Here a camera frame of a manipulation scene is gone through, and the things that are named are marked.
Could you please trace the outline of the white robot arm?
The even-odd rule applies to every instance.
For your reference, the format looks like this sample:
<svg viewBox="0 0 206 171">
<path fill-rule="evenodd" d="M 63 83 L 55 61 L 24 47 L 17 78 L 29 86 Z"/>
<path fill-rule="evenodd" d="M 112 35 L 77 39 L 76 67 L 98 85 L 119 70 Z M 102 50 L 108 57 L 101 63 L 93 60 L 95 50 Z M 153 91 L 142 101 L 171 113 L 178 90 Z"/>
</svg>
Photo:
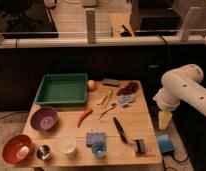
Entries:
<svg viewBox="0 0 206 171">
<path fill-rule="evenodd" d="M 161 77 L 162 87 L 153 100 L 160 109 L 158 124 L 161 130 L 168 127 L 172 112 L 185 101 L 206 117 L 206 88 L 200 85 L 203 70 L 196 64 L 171 69 Z"/>
</svg>

